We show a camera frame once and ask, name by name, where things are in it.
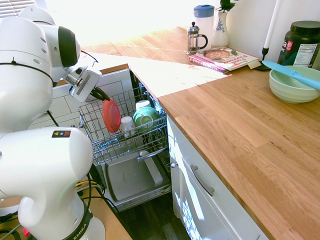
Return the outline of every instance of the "colored sticker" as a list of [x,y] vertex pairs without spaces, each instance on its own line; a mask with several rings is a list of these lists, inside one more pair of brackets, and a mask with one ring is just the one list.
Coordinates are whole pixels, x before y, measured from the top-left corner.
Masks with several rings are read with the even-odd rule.
[[71,131],[53,131],[52,138],[69,138]]
[[293,44],[294,44],[293,41],[288,41],[288,44],[286,45],[285,50],[291,51],[291,48],[292,48]]

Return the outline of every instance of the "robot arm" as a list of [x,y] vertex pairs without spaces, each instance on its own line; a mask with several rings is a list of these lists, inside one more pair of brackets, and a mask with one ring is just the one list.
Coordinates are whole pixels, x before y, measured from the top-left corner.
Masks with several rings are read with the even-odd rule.
[[83,102],[101,75],[74,66],[74,34],[40,8],[0,19],[0,32],[0,199],[23,196],[18,219],[38,240],[104,240],[103,224],[86,219],[74,187],[92,165],[87,136],[77,128],[27,130],[52,103],[53,68],[63,69]]
[[93,67],[77,64],[81,47],[72,31],[56,26],[48,12],[39,7],[27,7],[21,11],[19,17],[33,21],[45,33],[53,67],[53,87],[64,79],[72,86],[70,95],[81,103],[84,103],[89,95],[100,100],[110,100],[96,87],[102,76],[101,72]]

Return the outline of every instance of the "dark floor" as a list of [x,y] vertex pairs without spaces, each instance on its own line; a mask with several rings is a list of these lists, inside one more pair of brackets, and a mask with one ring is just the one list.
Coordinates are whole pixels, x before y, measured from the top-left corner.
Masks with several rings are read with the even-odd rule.
[[173,211],[172,193],[120,212],[133,240],[190,240]]

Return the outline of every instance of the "dishwasher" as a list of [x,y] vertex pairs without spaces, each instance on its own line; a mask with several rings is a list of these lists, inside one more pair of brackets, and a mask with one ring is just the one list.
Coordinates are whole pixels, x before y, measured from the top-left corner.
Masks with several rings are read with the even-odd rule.
[[172,190],[167,114],[140,82],[137,88],[110,98],[122,118],[133,117],[136,102],[141,100],[149,100],[159,114],[158,119],[134,131],[110,133],[102,117],[103,101],[78,108],[105,188],[103,195],[121,212]]

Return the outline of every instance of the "wire rack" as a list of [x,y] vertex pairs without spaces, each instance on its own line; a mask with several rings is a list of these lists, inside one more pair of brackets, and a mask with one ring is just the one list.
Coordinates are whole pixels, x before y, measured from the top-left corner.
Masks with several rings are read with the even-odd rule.
[[170,172],[170,167],[167,166],[169,161],[164,154],[165,150],[168,150],[167,114],[158,102],[143,85],[110,98],[117,103],[122,118],[133,117],[136,112],[136,102],[141,100],[149,100],[151,106],[158,112],[159,118],[126,132],[111,133],[105,127],[102,118],[103,101],[79,107],[81,124],[92,142],[93,162],[99,165],[134,152],[147,151],[149,154],[144,155],[141,161],[158,154],[163,166]]

